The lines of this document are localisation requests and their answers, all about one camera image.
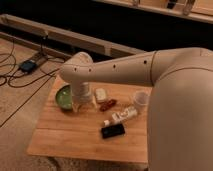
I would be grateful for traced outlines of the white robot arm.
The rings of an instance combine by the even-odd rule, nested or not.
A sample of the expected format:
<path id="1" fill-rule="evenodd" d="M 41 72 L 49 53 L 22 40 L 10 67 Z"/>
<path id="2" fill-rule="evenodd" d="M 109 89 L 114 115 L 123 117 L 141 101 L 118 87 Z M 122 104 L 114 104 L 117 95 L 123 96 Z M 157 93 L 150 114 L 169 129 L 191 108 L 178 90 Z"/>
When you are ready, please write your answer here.
<path id="1" fill-rule="evenodd" d="M 159 50 L 97 63 L 79 52 L 62 65 L 60 77 L 80 103 L 90 82 L 150 86 L 149 171 L 213 171 L 212 50 Z"/>

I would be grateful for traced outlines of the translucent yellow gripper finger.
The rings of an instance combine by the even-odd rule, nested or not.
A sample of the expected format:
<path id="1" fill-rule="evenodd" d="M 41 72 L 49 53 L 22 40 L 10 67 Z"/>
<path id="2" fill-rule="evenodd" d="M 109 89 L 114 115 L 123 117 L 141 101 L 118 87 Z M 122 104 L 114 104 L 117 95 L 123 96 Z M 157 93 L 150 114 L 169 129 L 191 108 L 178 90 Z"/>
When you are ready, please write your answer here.
<path id="1" fill-rule="evenodd" d="M 92 103 L 92 105 L 95 109 L 98 109 L 98 106 L 97 106 L 96 101 L 94 99 L 92 99 L 91 103 Z"/>
<path id="2" fill-rule="evenodd" d="M 72 102 L 72 109 L 74 112 L 78 112 L 80 109 L 80 104 Z"/>

